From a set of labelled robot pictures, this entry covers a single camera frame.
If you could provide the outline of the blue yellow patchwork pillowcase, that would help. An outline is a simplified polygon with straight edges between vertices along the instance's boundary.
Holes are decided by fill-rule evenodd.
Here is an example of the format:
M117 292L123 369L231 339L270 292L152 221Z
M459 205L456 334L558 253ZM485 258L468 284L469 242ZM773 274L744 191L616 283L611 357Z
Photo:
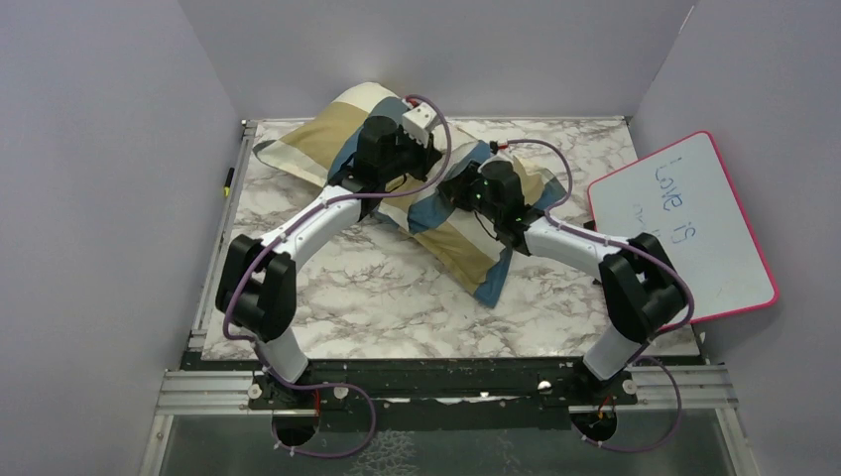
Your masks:
M269 167L323 186L356 151L367 117L400 121L407 109L396 93L381 84L361 83L292 132L259 141L253 153ZM486 232L473 213L455 208L439 189L430 187L386 199L374 214L411 235L480 303L497 305L513 254Z

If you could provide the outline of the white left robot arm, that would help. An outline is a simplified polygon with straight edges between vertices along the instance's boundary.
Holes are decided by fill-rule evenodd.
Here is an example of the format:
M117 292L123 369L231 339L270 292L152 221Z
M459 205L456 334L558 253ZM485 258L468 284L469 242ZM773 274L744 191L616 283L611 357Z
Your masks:
M330 177L321 193L294 218L260 239L231 240L215 305L224 314L222 331L230 340L249 342L266 372L276 380L274 393L288 407L299 407L311 394L304 374L308 359L291 329L297 310L300 268L330 239L359 222L383 199L394 179L415 178L420 190L433 185L431 170L446 169L452 147L440 152L433 131L445 120L433 112L399 122L386 116L367 118L356 150Z

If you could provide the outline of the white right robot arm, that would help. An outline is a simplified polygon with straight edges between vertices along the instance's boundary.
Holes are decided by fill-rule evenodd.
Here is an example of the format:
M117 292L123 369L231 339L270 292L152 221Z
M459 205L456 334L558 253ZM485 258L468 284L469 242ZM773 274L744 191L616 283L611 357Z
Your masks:
M584 403L607 396L612 379L663 334L665 325L694 311L687 283L656 236L604 235L552 218L548 207L526 202L510 162L470 165L438 188L455 207L487 218L506 247L555 260L601 284L610 323L571 380L574 395Z

